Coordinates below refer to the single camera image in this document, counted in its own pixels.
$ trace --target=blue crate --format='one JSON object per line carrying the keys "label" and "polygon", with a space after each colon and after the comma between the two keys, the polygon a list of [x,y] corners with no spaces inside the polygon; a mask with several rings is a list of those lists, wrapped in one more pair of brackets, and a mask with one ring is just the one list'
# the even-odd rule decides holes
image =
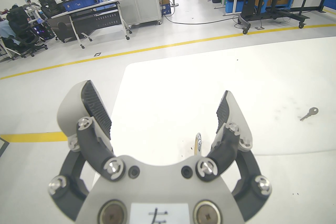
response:
{"label": "blue crate", "polygon": [[83,7],[89,7],[99,2],[100,0],[73,0],[66,2],[63,5],[66,11],[72,11]]}
{"label": "blue crate", "polygon": [[[237,2],[237,5],[235,7],[236,12],[241,12],[243,10],[243,1]],[[225,12],[226,13],[232,13],[233,11],[233,2],[226,1],[225,2]]]}
{"label": "blue crate", "polygon": [[161,9],[161,15],[163,16],[163,15],[167,15],[167,14],[171,14],[171,9],[170,9],[170,4],[168,3],[168,4],[164,4],[163,6],[162,6],[162,9]]}

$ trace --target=metal screw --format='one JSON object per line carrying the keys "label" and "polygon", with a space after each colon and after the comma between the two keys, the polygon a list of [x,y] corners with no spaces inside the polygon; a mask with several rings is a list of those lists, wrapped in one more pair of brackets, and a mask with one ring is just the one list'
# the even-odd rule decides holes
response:
{"label": "metal screw", "polygon": [[211,158],[202,158],[197,162],[197,171],[201,177],[205,177],[207,175],[215,175],[218,174],[217,165]]}
{"label": "metal screw", "polygon": [[235,123],[227,123],[225,124],[225,127],[230,129],[230,131],[233,132],[234,135],[240,135],[239,127]]}
{"label": "metal screw", "polygon": [[51,180],[49,183],[48,191],[50,195],[54,195],[56,193],[56,190],[59,188],[64,188],[66,186],[66,177],[64,176],[56,176]]}
{"label": "metal screw", "polygon": [[79,130],[86,129],[92,123],[92,119],[90,117],[83,117],[78,120]]}
{"label": "metal screw", "polygon": [[217,206],[206,200],[199,202],[193,211],[194,223],[196,224],[220,224],[220,216]]}
{"label": "metal screw", "polygon": [[262,195],[268,196],[272,193],[272,185],[265,176],[259,175],[255,177],[254,181],[258,184]]}
{"label": "metal screw", "polygon": [[239,145],[246,151],[252,149],[252,141],[247,139],[246,137],[241,137],[239,140]]}
{"label": "metal screw", "polygon": [[111,174],[111,180],[119,178],[124,170],[124,163],[119,158],[110,158],[104,165],[104,170]]}

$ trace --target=person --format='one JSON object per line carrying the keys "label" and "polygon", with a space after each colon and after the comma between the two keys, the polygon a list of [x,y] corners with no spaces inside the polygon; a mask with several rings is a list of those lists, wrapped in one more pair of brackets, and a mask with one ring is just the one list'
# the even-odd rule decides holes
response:
{"label": "person", "polygon": [[37,7],[39,7],[40,5],[38,5],[37,3],[35,3],[35,2],[31,2],[31,0],[27,0],[27,4],[28,5],[33,5],[33,6],[37,6]]}

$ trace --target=small object on table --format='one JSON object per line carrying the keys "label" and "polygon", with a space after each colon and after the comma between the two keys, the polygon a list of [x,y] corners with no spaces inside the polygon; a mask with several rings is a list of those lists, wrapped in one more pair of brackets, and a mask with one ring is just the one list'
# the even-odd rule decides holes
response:
{"label": "small object on table", "polygon": [[303,121],[306,118],[308,118],[309,116],[315,115],[317,113],[318,113],[318,108],[317,107],[312,107],[311,109],[309,109],[308,113],[300,119],[300,121]]}

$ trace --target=table leg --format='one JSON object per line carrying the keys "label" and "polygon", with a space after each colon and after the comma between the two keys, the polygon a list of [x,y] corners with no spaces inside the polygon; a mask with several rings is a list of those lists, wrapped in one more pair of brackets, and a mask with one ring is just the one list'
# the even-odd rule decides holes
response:
{"label": "table leg", "polygon": [[78,41],[79,45],[82,47],[82,49],[85,49],[85,47],[81,44],[81,41],[80,41],[80,39],[79,39],[79,36],[78,36],[78,34],[77,34],[76,30],[75,30],[75,26],[74,26],[74,23],[73,23],[73,21],[72,21],[71,15],[69,15],[69,19],[70,19],[70,24],[71,24],[71,26],[72,26],[72,30],[73,30],[73,32],[75,33],[75,36],[76,36],[76,38],[77,38],[77,41]]}
{"label": "table leg", "polygon": [[126,29],[125,29],[125,26],[128,30],[130,30],[129,26],[127,25],[127,23],[124,21],[124,18],[122,16],[122,13],[121,13],[121,9],[120,9],[120,4],[117,3],[117,8],[118,8],[118,11],[119,11],[119,16],[120,16],[120,20],[121,20],[121,25],[123,26],[123,29],[124,29],[124,34],[125,34],[125,37],[127,40],[129,40],[129,37],[127,36],[127,33],[126,33]]}

